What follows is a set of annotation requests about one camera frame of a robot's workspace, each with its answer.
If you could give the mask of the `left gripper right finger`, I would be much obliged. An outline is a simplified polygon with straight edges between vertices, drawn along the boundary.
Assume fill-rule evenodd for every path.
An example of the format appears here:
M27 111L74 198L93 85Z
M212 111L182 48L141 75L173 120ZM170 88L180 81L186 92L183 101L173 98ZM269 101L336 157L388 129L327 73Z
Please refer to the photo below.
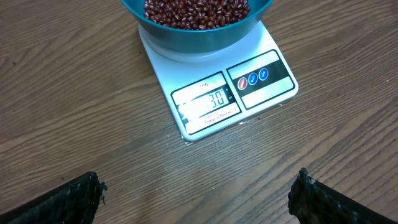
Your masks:
M288 194L289 213L301 224L395 224L308 175L301 168Z

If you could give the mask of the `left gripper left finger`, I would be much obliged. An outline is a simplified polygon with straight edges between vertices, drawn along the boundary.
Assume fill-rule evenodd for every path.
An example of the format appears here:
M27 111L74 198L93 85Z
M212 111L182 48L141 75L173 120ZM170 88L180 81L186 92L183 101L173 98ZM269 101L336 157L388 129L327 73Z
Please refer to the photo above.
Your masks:
M1 224L92 224L108 187L89 171L1 214Z

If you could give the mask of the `red adzuki beans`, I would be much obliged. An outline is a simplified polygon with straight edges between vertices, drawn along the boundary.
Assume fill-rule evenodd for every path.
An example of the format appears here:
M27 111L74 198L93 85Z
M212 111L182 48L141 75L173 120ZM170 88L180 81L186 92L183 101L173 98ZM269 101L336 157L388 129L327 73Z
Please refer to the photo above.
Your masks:
M145 0L144 17L165 27L205 30L247 18L248 0Z

